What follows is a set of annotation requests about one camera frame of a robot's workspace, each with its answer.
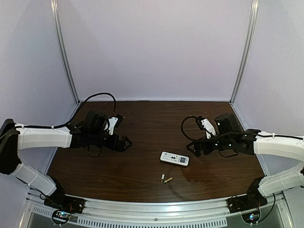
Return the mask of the white remote control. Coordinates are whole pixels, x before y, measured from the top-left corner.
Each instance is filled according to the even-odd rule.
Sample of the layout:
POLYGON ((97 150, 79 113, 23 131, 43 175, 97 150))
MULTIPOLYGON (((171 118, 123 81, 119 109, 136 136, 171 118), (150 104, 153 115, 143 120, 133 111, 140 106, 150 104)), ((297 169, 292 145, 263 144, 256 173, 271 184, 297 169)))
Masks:
POLYGON ((162 152, 160 156, 160 160, 163 162, 176 164, 180 166, 188 166, 189 164, 189 157, 170 153, 170 152, 162 152))

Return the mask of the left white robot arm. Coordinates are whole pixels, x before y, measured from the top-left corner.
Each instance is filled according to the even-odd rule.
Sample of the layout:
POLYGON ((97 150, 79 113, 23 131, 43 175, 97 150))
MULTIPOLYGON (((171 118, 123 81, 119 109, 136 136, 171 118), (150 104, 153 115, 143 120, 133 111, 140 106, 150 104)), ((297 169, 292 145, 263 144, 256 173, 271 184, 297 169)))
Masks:
POLYGON ((122 122, 120 115, 107 117, 98 111, 89 111, 85 119, 76 125, 31 126, 15 123, 7 119, 0 129, 0 172, 12 175, 27 185, 50 197, 49 202, 58 211, 68 207, 68 200, 60 184, 55 179, 42 174, 21 161, 20 150, 29 148, 107 148, 124 152, 133 143, 126 136, 114 133, 122 122))

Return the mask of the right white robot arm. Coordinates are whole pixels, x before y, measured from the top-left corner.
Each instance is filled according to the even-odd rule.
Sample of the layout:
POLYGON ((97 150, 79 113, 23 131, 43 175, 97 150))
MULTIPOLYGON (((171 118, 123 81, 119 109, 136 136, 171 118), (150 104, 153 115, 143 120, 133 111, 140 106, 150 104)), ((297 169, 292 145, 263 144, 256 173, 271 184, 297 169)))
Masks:
POLYGON ((255 179, 247 190, 243 204, 246 209, 254 209, 262 198, 276 192, 304 185, 304 138, 301 136, 279 135, 258 129, 242 131, 233 114, 221 114, 213 126, 202 116, 195 117, 200 130, 205 132, 201 139, 190 139, 188 151, 196 157, 213 151, 233 150, 236 155, 274 155, 291 158, 299 164, 271 176, 255 179))

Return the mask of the aluminium front rail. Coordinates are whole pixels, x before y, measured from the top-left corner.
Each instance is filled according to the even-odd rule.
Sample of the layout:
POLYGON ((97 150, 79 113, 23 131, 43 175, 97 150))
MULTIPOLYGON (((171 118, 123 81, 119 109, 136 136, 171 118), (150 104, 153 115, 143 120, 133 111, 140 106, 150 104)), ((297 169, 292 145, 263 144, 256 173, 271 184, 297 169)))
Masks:
MULTIPOLYGON (((105 218, 111 221, 127 219, 127 221, 201 221, 220 217, 244 215, 245 212, 257 210, 245 210, 242 212, 230 213, 227 205, 228 198, 189 201, 189 202, 171 202, 171 203, 135 203, 135 202, 120 202, 109 200, 98 200, 85 198, 85 204, 82 214, 72 215, 87 215, 94 218, 105 218)), ((45 209, 54 208, 45 206, 39 194, 35 191, 30 191, 26 199, 27 208, 25 212, 32 212, 34 206, 43 207, 45 209)), ((282 194, 276 195, 276 203, 266 218, 270 220, 272 217, 280 217, 282 222, 290 220, 288 206, 282 194)))

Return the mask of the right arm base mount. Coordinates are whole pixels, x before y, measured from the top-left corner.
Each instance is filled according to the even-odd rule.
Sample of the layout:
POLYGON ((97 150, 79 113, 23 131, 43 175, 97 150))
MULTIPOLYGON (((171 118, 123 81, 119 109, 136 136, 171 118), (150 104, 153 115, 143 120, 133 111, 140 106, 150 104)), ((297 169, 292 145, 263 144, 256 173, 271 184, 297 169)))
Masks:
POLYGON ((265 197, 255 193, 242 196, 233 196, 228 198, 226 202, 230 213, 255 209, 268 203, 265 197))

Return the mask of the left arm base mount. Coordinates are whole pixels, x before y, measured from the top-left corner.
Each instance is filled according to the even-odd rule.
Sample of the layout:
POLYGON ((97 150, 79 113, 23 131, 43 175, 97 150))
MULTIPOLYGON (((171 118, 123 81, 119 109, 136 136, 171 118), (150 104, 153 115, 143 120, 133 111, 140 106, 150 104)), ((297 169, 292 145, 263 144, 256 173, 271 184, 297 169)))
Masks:
POLYGON ((82 214, 85 200, 83 198, 67 195, 46 196, 44 205, 54 209, 61 209, 66 212, 82 214))

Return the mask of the right aluminium corner post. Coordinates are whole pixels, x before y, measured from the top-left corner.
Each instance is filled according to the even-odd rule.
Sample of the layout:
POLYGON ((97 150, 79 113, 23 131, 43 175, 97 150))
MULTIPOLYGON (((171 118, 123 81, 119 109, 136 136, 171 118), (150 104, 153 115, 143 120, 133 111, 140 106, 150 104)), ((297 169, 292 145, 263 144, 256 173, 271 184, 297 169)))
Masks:
POLYGON ((244 48, 243 48, 243 52, 242 52, 240 65, 239 65, 238 72, 237 72, 237 78, 236 78, 233 92, 232 92, 232 95, 230 98, 231 105, 233 105, 236 100, 236 97, 239 92, 240 85, 241 85, 241 82, 242 82, 242 79, 243 79, 243 76, 244 76, 244 73, 246 70, 247 61, 249 58, 249 53, 250 53, 251 45, 253 42, 254 33, 256 30, 258 11, 259 11, 259 0, 252 0, 245 44, 244 44, 244 48))

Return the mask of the aluminium corner post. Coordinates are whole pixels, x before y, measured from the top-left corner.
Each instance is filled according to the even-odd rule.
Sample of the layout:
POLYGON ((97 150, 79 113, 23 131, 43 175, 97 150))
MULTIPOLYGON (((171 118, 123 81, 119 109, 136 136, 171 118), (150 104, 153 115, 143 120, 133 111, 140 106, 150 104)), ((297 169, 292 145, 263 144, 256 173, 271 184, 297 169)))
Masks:
POLYGON ((55 25, 55 32, 56 32, 56 36, 57 36, 59 52, 60 52, 63 68, 64 68, 64 71, 66 74, 67 83, 68 83, 69 89, 71 91, 74 103, 77 105, 77 104, 79 104, 80 100, 79 100, 79 97, 78 97, 78 94, 76 91, 76 86, 75 86, 75 83, 74 83, 74 80, 72 77, 70 65, 69 65, 68 58, 67 58, 67 51, 66 51, 63 32, 62 32, 61 23, 60 23, 58 1, 51 0, 50 6, 51 6, 52 15, 53 15, 54 25, 55 25))
POLYGON ((249 58, 249 53, 250 53, 251 45, 253 42, 254 33, 256 30, 258 11, 259 11, 259 0, 252 0, 245 44, 244 44, 244 48, 243 48, 243 52, 242 52, 240 65, 239 65, 238 72, 237 72, 237 78, 236 78, 233 92, 232 92, 232 95, 230 98, 231 105, 233 105, 236 100, 236 97, 239 92, 240 85, 241 85, 241 82, 242 82, 242 79, 243 79, 243 76, 244 76, 244 73, 246 70, 247 61, 249 58))

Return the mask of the left aluminium corner post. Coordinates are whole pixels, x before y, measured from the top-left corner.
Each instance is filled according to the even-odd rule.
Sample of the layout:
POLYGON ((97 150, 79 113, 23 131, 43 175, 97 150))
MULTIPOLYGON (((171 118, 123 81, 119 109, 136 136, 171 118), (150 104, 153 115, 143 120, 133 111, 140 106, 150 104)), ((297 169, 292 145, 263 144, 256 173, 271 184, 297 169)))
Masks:
POLYGON ((67 58, 67 51, 66 51, 63 32, 62 32, 61 23, 60 23, 58 1, 51 0, 50 6, 51 6, 52 15, 53 15, 54 25, 55 25, 55 32, 56 32, 56 36, 57 36, 59 52, 60 52, 63 68, 64 68, 64 71, 66 74, 67 83, 68 83, 69 89, 71 91, 74 103, 77 105, 77 104, 79 104, 80 100, 79 100, 79 97, 78 97, 78 94, 76 91, 76 86, 75 86, 75 83, 74 83, 74 80, 72 77, 70 65, 69 65, 68 58, 67 58))

